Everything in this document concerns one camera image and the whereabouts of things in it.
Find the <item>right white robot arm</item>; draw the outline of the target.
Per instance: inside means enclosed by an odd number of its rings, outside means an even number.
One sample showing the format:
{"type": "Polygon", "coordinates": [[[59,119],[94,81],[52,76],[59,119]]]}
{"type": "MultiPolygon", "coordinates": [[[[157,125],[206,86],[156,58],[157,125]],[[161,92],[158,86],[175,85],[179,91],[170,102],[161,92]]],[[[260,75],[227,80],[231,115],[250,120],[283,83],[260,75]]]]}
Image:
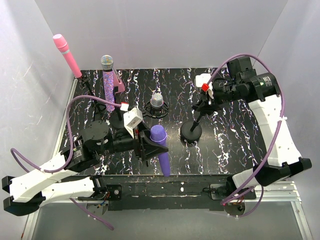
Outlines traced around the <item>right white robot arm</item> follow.
{"type": "Polygon", "coordinates": [[[229,79],[217,83],[218,67],[213,73],[195,77],[195,87],[201,94],[193,109],[201,115],[211,115],[237,100],[245,101],[254,114],[266,147],[261,163],[228,178],[229,195],[226,204],[242,197],[254,187],[293,177],[312,167],[309,158],[302,157],[292,139],[285,117],[285,98],[280,85],[269,68],[257,74],[250,54],[237,54],[224,63],[229,79]]]}

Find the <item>black round-base stand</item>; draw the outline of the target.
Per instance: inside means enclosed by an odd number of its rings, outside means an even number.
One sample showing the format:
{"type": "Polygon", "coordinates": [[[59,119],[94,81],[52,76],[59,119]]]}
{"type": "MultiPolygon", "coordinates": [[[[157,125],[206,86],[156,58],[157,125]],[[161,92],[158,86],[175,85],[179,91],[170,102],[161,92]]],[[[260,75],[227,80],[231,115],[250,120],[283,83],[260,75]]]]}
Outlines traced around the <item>black round-base stand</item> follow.
{"type": "Polygon", "coordinates": [[[110,113],[109,122],[110,125],[116,130],[124,127],[124,113],[120,110],[120,108],[115,107],[110,113]]]}
{"type": "Polygon", "coordinates": [[[199,113],[196,120],[184,122],[180,127],[180,138],[188,143],[198,141],[203,132],[200,121],[205,115],[199,113]]]}

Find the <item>black tripod stand with ring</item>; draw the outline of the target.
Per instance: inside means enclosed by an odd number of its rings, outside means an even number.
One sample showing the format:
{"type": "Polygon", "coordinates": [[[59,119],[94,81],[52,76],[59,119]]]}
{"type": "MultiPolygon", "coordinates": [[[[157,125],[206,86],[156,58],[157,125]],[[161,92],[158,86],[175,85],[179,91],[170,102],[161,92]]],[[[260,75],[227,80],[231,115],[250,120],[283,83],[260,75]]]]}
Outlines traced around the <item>black tripod stand with ring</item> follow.
{"type": "Polygon", "coordinates": [[[168,107],[165,103],[160,109],[152,108],[150,102],[148,102],[144,107],[144,115],[152,119],[162,119],[167,114],[168,114],[168,107]]]}

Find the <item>glitter purple microphone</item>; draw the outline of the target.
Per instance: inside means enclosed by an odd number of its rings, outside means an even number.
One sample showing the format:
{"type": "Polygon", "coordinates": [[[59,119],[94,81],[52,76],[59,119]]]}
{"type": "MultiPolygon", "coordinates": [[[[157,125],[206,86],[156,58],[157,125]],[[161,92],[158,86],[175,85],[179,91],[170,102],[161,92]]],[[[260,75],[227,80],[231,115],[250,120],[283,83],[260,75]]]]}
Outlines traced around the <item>glitter purple microphone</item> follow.
{"type": "Polygon", "coordinates": [[[103,55],[100,59],[102,66],[103,87],[105,100],[110,103],[115,103],[114,97],[114,75],[113,66],[114,61],[110,55],[103,55]]]}

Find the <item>black tripod mic stand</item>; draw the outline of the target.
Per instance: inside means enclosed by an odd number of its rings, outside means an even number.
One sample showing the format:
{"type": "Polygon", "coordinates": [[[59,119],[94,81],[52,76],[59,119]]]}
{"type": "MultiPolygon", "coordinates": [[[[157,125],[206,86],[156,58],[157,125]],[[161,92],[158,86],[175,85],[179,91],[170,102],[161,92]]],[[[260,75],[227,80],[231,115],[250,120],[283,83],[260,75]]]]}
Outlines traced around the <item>black tripod mic stand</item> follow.
{"type": "MultiPolygon", "coordinates": [[[[77,78],[80,82],[80,84],[83,87],[86,87],[88,90],[88,94],[90,96],[95,96],[94,92],[92,91],[89,79],[87,77],[85,77],[84,75],[82,75],[81,77],[77,78]]],[[[93,104],[93,108],[94,108],[94,114],[93,114],[93,120],[94,121],[100,121],[103,119],[105,111],[106,111],[106,106],[103,105],[102,103],[98,102],[95,99],[92,99],[92,104],[93,104]]]]}

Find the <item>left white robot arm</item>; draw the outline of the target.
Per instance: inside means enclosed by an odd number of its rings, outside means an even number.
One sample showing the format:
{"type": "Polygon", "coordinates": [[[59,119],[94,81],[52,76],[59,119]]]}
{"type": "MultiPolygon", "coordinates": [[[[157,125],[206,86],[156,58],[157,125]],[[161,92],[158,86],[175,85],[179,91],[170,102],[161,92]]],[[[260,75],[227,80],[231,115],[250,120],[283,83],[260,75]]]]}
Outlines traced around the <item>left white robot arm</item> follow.
{"type": "Polygon", "coordinates": [[[55,164],[64,164],[70,153],[69,164],[55,173],[34,169],[19,177],[5,176],[2,189],[9,193],[3,200],[3,209],[15,216],[25,216],[52,202],[80,198],[84,201],[117,201],[121,199],[122,186],[110,183],[101,175],[84,176],[79,180],[69,178],[97,165],[105,154],[133,151],[135,157],[147,161],[168,153],[167,133],[162,125],[148,128],[143,122],[129,134],[120,129],[112,134],[108,124],[96,120],[82,130],[74,147],[66,147],[44,166],[54,169],[55,164]]]}

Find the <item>silver microphone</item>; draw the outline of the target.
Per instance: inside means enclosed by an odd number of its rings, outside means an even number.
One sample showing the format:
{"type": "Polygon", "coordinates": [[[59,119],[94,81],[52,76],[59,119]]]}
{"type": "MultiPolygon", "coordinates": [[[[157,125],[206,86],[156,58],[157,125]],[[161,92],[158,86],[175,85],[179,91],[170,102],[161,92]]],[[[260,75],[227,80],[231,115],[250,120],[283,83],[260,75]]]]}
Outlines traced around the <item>silver microphone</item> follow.
{"type": "Polygon", "coordinates": [[[161,109],[164,104],[164,99],[161,93],[154,93],[150,99],[150,105],[153,109],[161,109]]]}

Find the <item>pink microphone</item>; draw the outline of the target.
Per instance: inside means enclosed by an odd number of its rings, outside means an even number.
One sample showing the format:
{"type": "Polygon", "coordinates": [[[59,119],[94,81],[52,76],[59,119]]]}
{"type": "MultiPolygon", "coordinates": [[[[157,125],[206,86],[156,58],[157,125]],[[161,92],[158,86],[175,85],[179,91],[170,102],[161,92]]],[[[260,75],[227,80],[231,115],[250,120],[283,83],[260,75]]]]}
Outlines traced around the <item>pink microphone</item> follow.
{"type": "Polygon", "coordinates": [[[73,75],[78,79],[82,77],[82,73],[79,69],[79,66],[74,59],[69,45],[66,39],[63,37],[62,34],[56,34],[52,37],[53,42],[57,49],[61,52],[62,56],[64,57],[65,61],[67,62],[70,70],[72,71],[73,75]]]}

